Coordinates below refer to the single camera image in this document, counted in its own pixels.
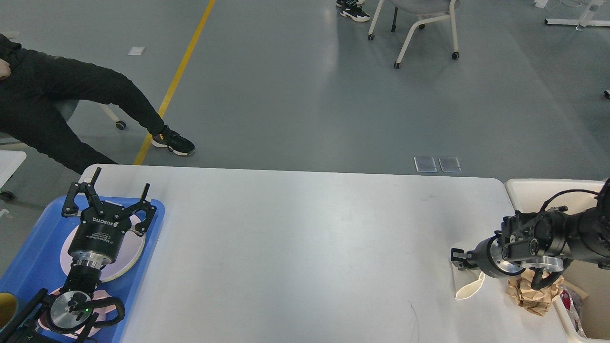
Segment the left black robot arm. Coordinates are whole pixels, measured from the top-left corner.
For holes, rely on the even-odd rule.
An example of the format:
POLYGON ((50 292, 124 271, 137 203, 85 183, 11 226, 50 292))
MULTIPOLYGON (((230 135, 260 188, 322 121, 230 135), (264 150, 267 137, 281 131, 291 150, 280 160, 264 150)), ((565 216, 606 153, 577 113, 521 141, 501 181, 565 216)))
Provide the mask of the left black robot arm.
POLYGON ((101 197, 74 182, 44 211, 6 274, 17 300, 3 343, 117 343, 158 237, 164 208, 148 199, 101 197))

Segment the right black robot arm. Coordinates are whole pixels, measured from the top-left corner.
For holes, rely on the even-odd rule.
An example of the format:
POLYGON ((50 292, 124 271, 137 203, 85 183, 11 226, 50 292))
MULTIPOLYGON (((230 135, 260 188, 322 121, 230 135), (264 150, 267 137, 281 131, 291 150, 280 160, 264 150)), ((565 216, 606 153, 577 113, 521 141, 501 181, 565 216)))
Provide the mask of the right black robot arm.
POLYGON ((597 204, 568 214, 567 206, 550 208, 554 197, 540 211, 516 211, 503 219, 501 230, 481 241, 474 250, 451 250, 451 262, 460 271, 479 269, 493 278, 518 276, 532 270, 531 287, 552 285, 572 261, 609 268, 609 182, 594 193, 597 204))

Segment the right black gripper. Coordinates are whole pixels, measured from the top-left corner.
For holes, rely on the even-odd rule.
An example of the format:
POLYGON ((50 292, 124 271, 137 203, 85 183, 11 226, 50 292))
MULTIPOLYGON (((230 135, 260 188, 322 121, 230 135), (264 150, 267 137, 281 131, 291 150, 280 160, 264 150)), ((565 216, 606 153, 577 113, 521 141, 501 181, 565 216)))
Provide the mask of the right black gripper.
POLYGON ((498 236, 480 242, 473 251, 451 248, 450 261, 458 271, 479 268, 486 276, 497 279, 518 276, 525 271, 525 268, 502 257, 498 236))

